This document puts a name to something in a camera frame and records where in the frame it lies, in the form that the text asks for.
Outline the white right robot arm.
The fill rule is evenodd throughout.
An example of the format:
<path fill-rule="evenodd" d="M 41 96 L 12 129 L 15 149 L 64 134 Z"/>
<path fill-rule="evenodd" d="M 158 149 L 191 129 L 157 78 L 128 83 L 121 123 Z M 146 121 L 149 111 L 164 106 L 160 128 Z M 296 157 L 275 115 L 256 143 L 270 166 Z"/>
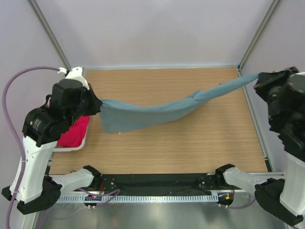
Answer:
<path fill-rule="evenodd" d="M 294 66 L 261 72 L 254 90 L 267 104 L 269 130 L 284 145 L 285 177 L 260 178 L 226 164 L 216 169 L 214 182 L 250 193 L 261 208 L 293 227 L 305 216 L 305 74 Z"/>

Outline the blue-grey t shirt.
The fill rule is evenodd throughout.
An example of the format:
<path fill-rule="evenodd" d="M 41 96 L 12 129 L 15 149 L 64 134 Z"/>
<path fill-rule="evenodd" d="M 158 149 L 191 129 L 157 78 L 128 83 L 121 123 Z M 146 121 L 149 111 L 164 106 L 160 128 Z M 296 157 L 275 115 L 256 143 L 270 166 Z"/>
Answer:
<path fill-rule="evenodd" d="M 231 93 L 256 79 L 258 73 L 241 76 L 205 91 L 197 90 L 184 99 L 149 107 L 117 100 L 102 100 L 99 115 L 103 131 L 130 132 L 179 120 L 208 101 Z"/>

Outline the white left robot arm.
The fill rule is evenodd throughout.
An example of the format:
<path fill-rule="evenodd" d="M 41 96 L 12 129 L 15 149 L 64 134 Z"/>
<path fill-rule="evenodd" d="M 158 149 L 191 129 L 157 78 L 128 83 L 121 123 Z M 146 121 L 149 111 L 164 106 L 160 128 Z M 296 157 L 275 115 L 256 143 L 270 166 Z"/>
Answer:
<path fill-rule="evenodd" d="M 20 186 L 15 197 L 17 181 L 1 192 L 7 200 L 18 201 L 20 213 L 27 215 L 47 210 L 62 195 L 79 188 L 95 191 L 100 187 L 102 175 L 92 166 L 59 176 L 47 174 L 47 167 L 60 136 L 80 117 L 97 114 L 101 105 L 91 86 L 64 80 L 53 86 L 44 105 L 27 114 L 22 129 L 25 157 L 21 162 L 25 163 L 25 170 Z"/>

